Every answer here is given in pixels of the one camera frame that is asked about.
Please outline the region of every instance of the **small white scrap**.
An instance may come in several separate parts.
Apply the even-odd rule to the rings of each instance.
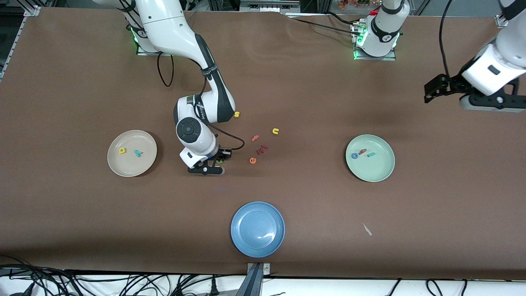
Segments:
[[[367,228],[367,226],[365,226],[365,224],[362,223],[362,225],[365,228],[365,231],[367,231],[367,233],[369,234],[369,236],[371,236],[372,232]]]

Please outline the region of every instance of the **beige plate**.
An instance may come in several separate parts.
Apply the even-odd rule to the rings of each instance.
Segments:
[[[120,148],[126,153],[119,154]],[[141,151],[137,157],[134,150]],[[154,138],[144,131],[127,131],[113,140],[108,149],[109,168],[119,176],[135,177],[146,172],[157,156],[157,144]]]

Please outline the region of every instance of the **white floor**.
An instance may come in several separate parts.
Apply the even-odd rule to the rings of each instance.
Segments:
[[[82,276],[87,279],[124,279],[118,282],[82,282],[82,285],[95,295],[117,296],[126,284],[125,275],[91,275]],[[177,283],[178,275],[171,275],[170,282],[172,287]],[[237,290],[244,277],[231,276],[217,279],[217,288],[221,292]],[[307,296],[307,295],[330,295],[330,296],[385,296],[389,293],[396,280],[332,280],[332,279],[272,279],[265,280],[261,296],[271,296],[284,292],[284,296]],[[0,296],[8,296],[24,290],[31,283],[30,280],[10,280],[8,277],[0,279]],[[161,278],[155,282],[159,286],[163,295],[168,292],[169,283],[166,278]],[[184,294],[194,293],[205,295],[210,292],[210,281],[195,284],[185,289]],[[462,281],[437,281],[443,296],[459,296],[462,290]],[[126,295],[134,294],[144,284],[137,284]],[[56,288],[48,286],[53,292]],[[431,285],[434,294],[439,295],[434,286]],[[44,296],[43,289],[35,287],[33,296]],[[155,296],[153,289],[139,293],[142,296]],[[421,280],[402,280],[396,288],[393,296],[429,295],[426,289],[426,282]],[[504,281],[469,281],[465,296],[525,296],[526,282],[504,282]]]

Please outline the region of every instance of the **power cord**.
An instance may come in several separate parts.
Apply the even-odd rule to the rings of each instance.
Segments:
[[[215,275],[214,278],[229,277],[229,276],[232,276],[232,275],[237,275],[237,274],[221,274],[221,275]],[[187,289],[188,287],[190,287],[190,286],[192,286],[192,285],[195,285],[195,284],[197,284],[197,283],[201,283],[201,282],[204,282],[204,281],[208,281],[208,280],[211,280],[211,279],[212,279],[212,277],[208,277],[208,278],[200,279],[200,280],[198,280],[198,281],[195,281],[195,282],[192,282],[192,283],[187,284],[186,286],[180,288],[180,290],[177,290],[177,288],[176,288],[176,290],[174,290],[169,296],[175,296],[175,293],[176,293],[176,292],[179,292],[179,291],[182,292],[182,290]]]
[[[398,286],[398,284],[402,281],[401,278],[399,278],[396,283],[394,283],[394,286],[391,288],[391,291],[389,292],[389,294],[387,294],[386,296],[392,296],[393,293],[395,292],[395,289],[396,287]]]
[[[462,280],[464,282],[464,286],[462,287],[462,292],[460,292],[460,296],[464,296],[464,293],[466,291],[466,288],[468,287],[468,280],[464,279]],[[437,282],[435,282],[435,280],[432,280],[432,279],[429,279],[426,281],[426,288],[428,289],[428,292],[433,295],[433,296],[437,296],[435,293],[431,292],[431,288],[429,288],[429,283],[433,283],[434,286],[437,288],[437,291],[438,291],[438,294],[440,296],[443,296],[442,294],[442,291],[440,290],[440,287],[438,287],[438,284]]]
[[[170,59],[171,59],[171,78],[170,78],[170,83],[166,84],[166,81],[164,80],[163,78],[163,75],[161,73],[161,68],[159,67],[159,59],[161,58],[161,55],[163,53],[160,52],[158,55],[157,55],[157,72],[159,72],[159,77],[161,77],[161,81],[163,82],[163,84],[166,86],[166,87],[170,87],[171,86],[171,83],[174,81],[174,56],[173,55],[170,55]]]
[[[9,256],[9,255],[2,255],[2,254],[0,254],[0,256],[1,257],[5,257],[5,258],[9,258],[9,259],[14,260],[14,261],[19,263],[19,264],[3,264],[3,265],[0,265],[0,269],[13,269],[13,268],[15,268],[15,269],[24,270],[24,272],[30,272],[31,275],[29,276],[29,279],[32,280],[33,283],[36,284],[37,286],[39,286],[42,289],[44,289],[44,294],[46,296],[48,295],[48,293],[51,294],[51,295],[54,295],[54,294],[46,287],[46,285],[44,284],[44,280],[50,281],[53,284],[55,284],[56,287],[57,287],[57,291],[59,292],[60,295],[72,296],[68,292],[68,290],[66,288],[66,283],[64,282],[62,277],[60,277],[61,275],[63,275],[65,278],[69,279],[68,283],[70,283],[70,282],[72,283],[72,286],[75,289],[75,292],[78,294],[78,296],[83,296],[81,290],[78,288],[78,286],[75,284],[75,282],[72,282],[72,276],[70,274],[62,271],[62,270],[53,269],[53,268],[36,267],[36,266],[30,265],[29,263],[26,263],[26,262],[22,261],[21,259],[18,259],[18,258],[13,257],[13,256]],[[59,280],[62,282],[62,285],[59,282],[57,282],[55,280],[55,278],[53,278],[53,276],[50,273],[58,274],[59,275]]]
[[[348,24],[348,25],[352,25],[354,22],[357,22],[357,21],[360,20],[360,19],[355,19],[354,21],[346,21],[345,19],[341,18],[339,15],[337,15],[336,13],[334,13],[332,11],[327,11],[327,12],[325,12],[325,14],[332,15],[333,17],[338,19],[340,22],[342,22],[344,24]]]
[[[119,2],[121,4],[121,6],[123,7],[123,9],[127,9],[127,7],[124,5],[124,3],[126,3],[126,5],[128,5],[128,7],[130,7],[130,5],[128,4],[128,2],[126,0],[119,0]],[[139,13],[135,10],[135,8],[132,9],[132,11],[135,12],[137,15],[139,15]],[[131,15],[131,13],[127,12],[127,14],[131,18],[131,20],[134,21],[135,24],[139,27],[139,30],[144,31],[144,28],[139,25],[139,23],[135,20],[135,18]]]
[[[200,92],[199,95],[198,95],[199,97],[201,97],[202,94],[205,92],[206,82],[207,82],[207,79],[206,79],[206,77],[205,77],[205,82],[204,82],[204,84],[203,84],[203,88],[201,89],[201,92]],[[196,115],[197,118],[199,118],[199,116],[197,115],[196,107],[197,107],[197,106],[194,106],[194,114]],[[220,132],[220,133],[222,133],[222,134],[224,134],[224,135],[227,135],[227,136],[229,136],[229,137],[231,137],[231,138],[234,138],[234,139],[238,140],[239,142],[241,142],[241,146],[236,147],[236,148],[232,148],[232,150],[239,150],[239,149],[241,149],[241,148],[243,148],[243,147],[245,146],[245,140],[243,140],[243,139],[241,139],[241,138],[239,138],[239,137],[236,137],[236,136],[234,136],[234,135],[232,135],[232,134],[229,134],[229,133],[223,131],[222,129],[216,127],[215,125],[213,125],[213,124],[211,124],[211,123],[209,123],[209,122],[204,122],[204,121],[203,121],[203,123],[206,124],[206,125],[208,125],[208,126],[210,126],[210,127],[213,128],[214,130],[216,130],[216,131],[218,131],[218,132]]]
[[[322,25],[322,24],[318,24],[318,23],[304,21],[303,19],[297,19],[297,18],[294,18],[294,19],[299,21],[299,22],[306,23],[306,24],[311,24],[311,25],[314,25],[314,26],[319,26],[319,27],[323,27],[323,28],[327,28],[327,29],[331,29],[331,30],[335,30],[335,31],[345,32],[345,33],[349,33],[349,34],[352,34],[352,35],[360,35],[360,33],[358,33],[358,32],[353,32],[353,31],[344,30],[344,29],[338,29],[338,28],[334,28],[334,27],[331,27],[331,26],[326,26],[326,25]]]
[[[449,6],[451,5],[451,2],[453,0],[449,0],[446,4],[446,8],[444,9],[444,14],[442,14],[442,18],[440,19],[440,28],[438,30],[438,44],[440,45],[440,54],[442,54],[442,62],[444,63],[444,70],[446,72],[446,76],[449,77],[449,69],[448,69],[448,62],[446,61],[446,53],[444,52],[444,44],[442,43],[442,29],[444,27],[444,20],[446,19],[446,14],[448,13]]]
[[[216,276],[212,275],[212,288],[210,289],[210,296],[216,296],[219,295],[219,290],[217,290],[216,286]]]
[[[14,293],[9,296],[31,296],[34,286],[35,286],[35,283],[31,283],[29,287],[27,287],[27,289],[23,293]]]

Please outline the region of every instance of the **black cable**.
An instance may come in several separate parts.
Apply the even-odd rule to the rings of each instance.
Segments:
[[[206,88],[206,82],[207,82],[207,79],[206,79],[206,77],[205,77],[205,82],[204,82],[204,84],[203,84],[203,89],[201,89],[201,92],[200,92],[199,95],[198,95],[199,97],[201,97],[201,95],[202,95],[203,92],[205,91],[205,88]],[[199,116],[197,115],[196,107],[197,107],[197,106],[194,106],[194,113],[195,113],[196,117],[199,118]],[[225,134],[225,135],[227,135],[227,136],[229,136],[229,137],[232,137],[232,138],[238,140],[239,142],[241,142],[241,146],[236,147],[236,148],[232,148],[232,150],[239,150],[239,149],[241,149],[241,148],[243,148],[243,147],[245,146],[245,140],[243,140],[243,139],[241,139],[241,138],[239,138],[239,137],[236,137],[236,136],[234,136],[234,135],[232,135],[232,134],[229,134],[229,133],[223,131],[222,129],[216,127],[215,125],[213,125],[213,124],[211,124],[211,123],[209,123],[209,122],[208,122],[208,123],[207,123],[207,122],[203,122],[203,123],[206,124],[206,125],[208,125],[208,126],[210,126],[210,127],[213,128],[214,130],[219,131],[219,132],[221,132],[221,133],[223,133],[223,134]]]
[[[464,282],[464,286],[462,287],[462,292],[460,292],[460,296],[464,296],[464,292],[466,291],[466,288],[468,287],[468,280],[464,279],[462,281]]]
[[[427,3],[424,5],[424,7],[420,7],[418,10],[420,10],[420,13],[418,15],[422,15],[422,13],[426,10],[427,6],[431,3],[431,1],[427,1]]]
[[[119,2],[120,2],[120,4],[121,4],[121,6],[123,7],[123,9],[127,9],[127,7],[124,6],[123,0],[119,0]],[[141,27],[141,25],[139,25],[139,23],[135,20],[135,18],[131,15],[131,13],[130,13],[130,12],[127,12],[127,14],[128,14],[129,17],[134,21],[134,23],[139,27],[139,30],[144,31],[144,28]]]
[[[177,295],[181,295],[183,294],[183,287],[189,283],[192,279],[194,279],[195,277],[197,277],[197,275],[194,275],[194,274],[190,274],[187,278],[185,278],[184,280],[181,281],[181,279],[183,278],[184,274],[182,274],[179,279],[177,280],[177,286],[175,287],[175,290],[169,294],[169,296],[177,296]]]
[[[396,283],[394,283],[394,286],[391,288],[391,292],[389,292],[389,294],[387,294],[386,296],[392,296],[393,293],[395,292],[396,287],[398,286],[398,284],[399,284],[401,281],[402,281],[402,279],[399,278],[399,279],[396,281]]]
[[[337,18],[340,22],[342,22],[344,24],[348,24],[348,25],[352,25],[354,22],[357,22],[357,21],[360,20],[360,19],[356,19],[354,21],[346,21],[345,19],[341,18],[339,15],[337,15],[336,13],[334,13],[332,11],[327,11],[325,13],[332,15],[333,17]]]
[[[449,5],[451,5],[453,0],[449,0],[444,9],[444,14],[440,19],[440,28],[438,30],[438,44],[440,45],[440,54],[442,54],[442,62],[444,63],[444,70],[446,71],[446,76],[449,77],[448,62],[446,61],[446,53],[444,52],[444,45],[442,43],[442,28],[444,27],[444,20],[446,19],[446,14],[448,13]]]
[[[123,290],[120,292],[119,296],[125,296],[128,291],[130,291],[136,284],[140,283],[143,279],[147,279],[147,275],[143,275],[142,279],[138,279],[135,283],[133,283],[135,280],[131,281],[129,284],[126,284],[126,286],[123,288]]]
[[[65,289],[64,287],[62,287],[57,281],[55,281],[55,279],[49,275],[48,273],[44,272],[43,268],[40,268],[40,267],[36,267],[36,266],[33,266],[33,265],[30,265],[30,264],[26,264],[24,263],[21,259],[18,259],[18,258],[15,258],[13,256],[9,256],[9,255],[3,255],[3,254],[0,254],[1,257],[5,257],[5,258],[9,258],[11,260],[14,260],[16,262],[18,262],[21,266],[17,266],[19,268],[25,268],[27,271],[31,271],[32,274],[36,274],[38,276],[38,279],[40,279],[41,283],[38,283],[38,279],[34,279],[33,276],[31,276],[33,282],[42,287],[43,289],[46,289],[45,286],[44,286],[44,281],[43,281],[43,278],[54,283],[56,286],[57,286],[57,289],[60,292],[62,292],[64,295],[66,296],[69,296],[69,293],[67,291],[67,289]],[[5,265],[0,265],[0,268],[10,268],[12,267],[12,264],[5,264]]]
[[[31,283],[27,289],[22,293],[22,296],[31,296],[33,293],[33,287],[35,286],[35,283]]]
[[[99,295],[96,295],[94,293],[92,293],[91,291],[89,291],[86,287],[84,287],[81,283],[78,283],[78,285],[84,289],[86,292],[88,292],[91,296],[99,296]]]
[[[168,281],[168,293],[166,293],[166,296],[169,296],[169,295],[170,295],[170,291],[171,291],[171,281],[170,281],[170,277],[169,277],[169,276],[166,276],[166,280]]]
[[[148,289],[157,289],[157,291],[160,292],[159,286],[157,286],[154,282],[155,282],[156,280],[162,278],[162,277],[165,277],[165,276],[166,276],[166,275],[160,275],[160,276],[154,278],[153,280],[151,280],[151,279],[149,279],[149,278],[146,278],[146,279],[148,280],[148,281],[146,282],[146,284],[145,284],[142,288],[140,288],[139,290],[137,290],[137,292],[133,293],[133,296],[137,296],[141,291],[145,291],[145,290],[148,290]]]
[[[313,23],[313,22],[309,22],[309,21],[304,21],[303,19],[297,19],[297,18],[294,18],[294,19],[299,21],[299,22],[311,24],[311,25],[314,25],[314,26],[319,26],[319,27],[323,27],[323,28],[327,28],[327,29],[331,29],[331,30],[335,30],[335,31],[345,32],[345,33],[349,33],[349,34],[352,34],[352,35],[360,35],[360,33],[358,33],[358,32],[348,31],[348,30],[344,30],[344,29],[338,29],[338,28],[334,28],[334,27],[330,27],[330,26],[326,26],[326,25],[322,25],[322,24],[317,24],[317,23]]]
[[[216,276],[215,275],[212,275],[212,287],[210,288],[210,293],[208,295],[210,295],[210,296],[217,296],[217,295],[219,295],[219,290],[217,290]]]
[[[75,287],[77,287],[77,289],[78,289],[77,284],[75,284],[71,279],[68,280],[67,282],[65,282],[61,275],[58,276],[58,279],[61,281],[62,286],[64,287],[64,289],[67,290],[67,286],[68,286],[69,284],[72,284],[72,285],[74,286],[74,289],[75,289]]]
[[[77,286],[77,284],[75,283],[75,281],[73,281],[73,275],[72,274],[68,274],[67,272],[63,271],[63,270],[59,270],[59,269],[54,269],[54,268],[46,268],[47,270],[50,270],[50,271],[53,271],[55,273],[58,273],[59,276],[58,278],[62,281],[62,284],[64,285],[64,288],[67,290],[67,285],[69,283],[71,283],[71,285],[73,286],[73,289],[78,293],[79,296],[83,296],[81,290],[79,289],[79,287]],[[64,283],[64,280],[62,279],[62,277],[60,276],[60,274],[62,274],[65,278],[67,278],[69,281],[68,281],[68,284]]]
[[[215,277],[215,278],[222,278],[222,277],[230,277],[230,276],[232,276],[232,275],[237,275],[237,274],[221,274],[221,275],[215,275],[214,277]],[[200,279],[200,280],[195,281],[195,282],[192,282],[192,283],[190,283],[190,284],[188,284],[188,285],[186,285],[186,286],[184,286],[184,287],[181,287],[180,289],[177,289],[177,288],[176,288],[176,289],[170,294],[170,296],[173,296],[173,295],[175,295],[175,294],[178,293],[178,292],[182,292],[184,289],[186,289],[186,288],[188,288],[188,287],[190,287],[190,286],[192,286],[192,285],[195,285],[195,284],[197,284],[197,283],[201,283],[201,282],[204,282],[204,281],[209,281],[209,280],[211,280],[211,279],[212,279],[212,277],[208,277],[208,278]]]
[[[217,131],[219,131],[219,132],[221,132],[221,133],[224,133],[225,135],[227,135],[227,136],[229,136],[229,137],[232,137],[232,138],[238,140],[239,142],[241,142],[241,146],[236,147],[236,148],[232,148],[232,150],[239,150],[239,149],[241,149],[241,148],[243,148],[243,147],[245,146],[245,141],[244,141],[243,139],[241,139],[241,138],[239,138],[239,137],[236,137],[236,136],[234,136],[234,135],[232,135],[232,134],[229,134],[229,133],[223,131],[222,129],[220,129],[220,128],[214,126],[213,124],[210,124],[210,123],[209,123],[208,126],[212,127],[214,130],[217,130]]]
[[[131,6],[131,4],[128,4],[128,1],[127,1],[127,0],[123,0],[123,1],[124,1],[124,3],[126,3],[126,5]],[[132,9],[131,11],[133,11],[134,13],[136,13],[136,14],[140,17],[140,14],[135,10],[135,8]]]
[[[83,282],[117,282],[117,281],[129,280],[129,279],[130,279],[130,277],[120,278],[120,279],[107,279],[107,280],[89,280],[89,279],[80,279],[77,276],[75,276],[75,280],[76,281],[83,281]]]
[[[171,83],[174,81],[174,56],[170,55],[170,58],[171,58],[171,78],[170,78],[170,83],[166,84],[166,82],[165,82],[165,80],[163,78],[163,75],[161,74],[161,68],[159,67],[159,59],[161,58],[162,54],[163,53],[160,52],[159,55],[157,55],[157,71],[159,72],[159,77],[161,77],[161,80],[163,81],[163,84],[166,87],[170,87]]]
[[[0,275],[0,278],[1,277],[9,277],[10,280],[13,280],[11,277],[14,277],[15,275],[19,275],[19,274],[22,274],[22,273],[26,273],[27,271],[19,271],[17,273],[13,273],[13,269],[10,269],[9,270],[9,273],[8,274],[2,274]]]
[[[440,288],[438,287],[438,284],[437,282],[435,282],[434,280],[427,280],[426,281],[426,288],[428,289],[429,293],[433,296],[437,296],[435,293],[431,292],[431,289],[429,288],[429,283],[433,283],[435,287],[437,287],[437,290],[438,290],[438,293],[440,294],[440,296],[444,296],[442,295],[442,291],[440,290]]]

